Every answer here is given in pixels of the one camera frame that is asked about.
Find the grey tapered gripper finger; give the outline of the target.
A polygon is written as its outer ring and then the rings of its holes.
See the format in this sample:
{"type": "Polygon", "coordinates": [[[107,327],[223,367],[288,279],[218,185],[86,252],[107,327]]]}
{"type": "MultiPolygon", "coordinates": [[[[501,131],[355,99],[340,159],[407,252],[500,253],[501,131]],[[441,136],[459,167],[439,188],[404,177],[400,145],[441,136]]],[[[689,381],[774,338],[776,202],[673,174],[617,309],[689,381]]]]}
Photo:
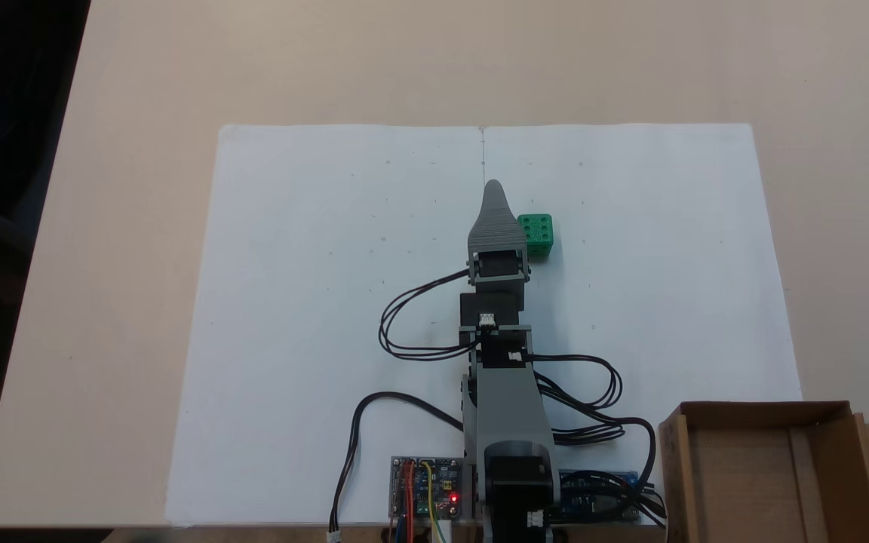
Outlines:
{"type": "Polygon", "coordinates": [[[525,250],[527,234],[511,212],[503,186],[490,179],[481,208],[468,233],[468,250],[525,250]]]}

